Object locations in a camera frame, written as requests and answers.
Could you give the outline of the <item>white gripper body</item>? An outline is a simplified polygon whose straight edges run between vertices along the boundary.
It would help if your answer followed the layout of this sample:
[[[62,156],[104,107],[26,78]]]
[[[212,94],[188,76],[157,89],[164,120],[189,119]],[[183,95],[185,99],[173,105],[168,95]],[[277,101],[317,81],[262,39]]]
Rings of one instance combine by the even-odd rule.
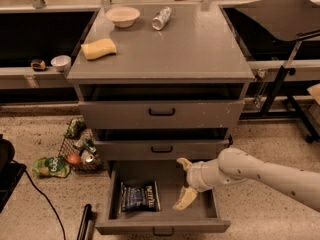
[[[212,189],[219,183],[219,167],[216,159],[192,163],[187,169],[187,183],[198,192]]]

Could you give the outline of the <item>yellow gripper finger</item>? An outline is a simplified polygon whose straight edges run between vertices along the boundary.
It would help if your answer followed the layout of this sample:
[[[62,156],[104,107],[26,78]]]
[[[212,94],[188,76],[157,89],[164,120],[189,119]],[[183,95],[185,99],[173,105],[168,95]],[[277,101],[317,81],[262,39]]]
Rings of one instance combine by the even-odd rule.
[[[177,162],[182,165],[184,171],[187,171],[192,166],[192,163],[186,158],[178,158]]]
[[[182,187],[178,201],[173,205],[177,211],[185,210],[197,198],[198,192],[192,187]]]

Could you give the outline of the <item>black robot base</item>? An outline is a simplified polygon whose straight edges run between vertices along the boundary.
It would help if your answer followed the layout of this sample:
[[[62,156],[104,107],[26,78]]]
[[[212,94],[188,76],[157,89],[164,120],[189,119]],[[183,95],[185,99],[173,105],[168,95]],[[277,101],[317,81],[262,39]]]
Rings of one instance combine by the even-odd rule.
[[[0,135],[0,213],[26,170],[24,164],[14,162],[13,144]]]

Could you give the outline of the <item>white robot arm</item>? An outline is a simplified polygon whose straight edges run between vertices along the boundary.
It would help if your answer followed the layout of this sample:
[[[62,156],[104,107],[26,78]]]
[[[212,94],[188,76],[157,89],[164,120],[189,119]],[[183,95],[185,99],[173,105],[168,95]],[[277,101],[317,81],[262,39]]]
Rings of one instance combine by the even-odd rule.
[[[186,172],[187,187],[173,208],[184,210],[199,193],[216,186],[255,180],[288,197],[320,211],[320,174],[312,171],[264,162],[237,148],[222,150],[216,159],[192,163],[178,158]]]

